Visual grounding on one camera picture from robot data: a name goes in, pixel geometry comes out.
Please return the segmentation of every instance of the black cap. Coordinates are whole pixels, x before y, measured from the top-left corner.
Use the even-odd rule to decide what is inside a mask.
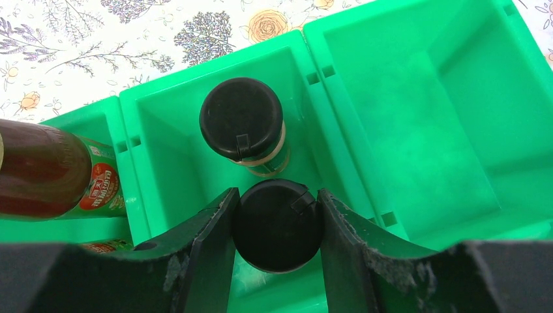
[[[232,217],[238,253],[271,273],[300,268],[319,250],[324,223],[320,204],[307,186],[268,179],[250,188]]]
[[[233,78],[215,87],[200,111],[207,144],[234,161],[263,154],[278,141],[282,106],[277,95],[252,78]]]

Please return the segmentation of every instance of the floral tablecloth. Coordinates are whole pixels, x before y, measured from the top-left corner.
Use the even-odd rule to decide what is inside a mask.
[[[370,1],[0,0],[0,118],[38,123]],[[553,66],[553,0],[513,1]]]

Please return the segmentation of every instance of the red sauce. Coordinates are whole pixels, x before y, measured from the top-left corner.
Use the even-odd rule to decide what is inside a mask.
[[[78,204],[92,169],[77,137],[2,119],[0,137],[0,214],[53,218]]]

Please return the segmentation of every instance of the ketchup bottle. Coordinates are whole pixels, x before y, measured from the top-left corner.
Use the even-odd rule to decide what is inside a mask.
[[[111,147],[54,127],[0,119],[0,216],[124,214]]]

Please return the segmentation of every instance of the red label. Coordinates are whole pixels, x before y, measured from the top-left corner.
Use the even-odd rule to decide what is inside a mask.
[[[90,251],[94,251],[98,253],[109,253],[109,252],[115,251],[114,247],[110,245],[106,245],[104,243],[86,243],[86,244],[83,244],[82,246]]]
[[[106,163],[97,163],[92,168],[90,190],[79,202],[81,209],[91,211],[102,207],[117,194],[121,188],[115,169]]]

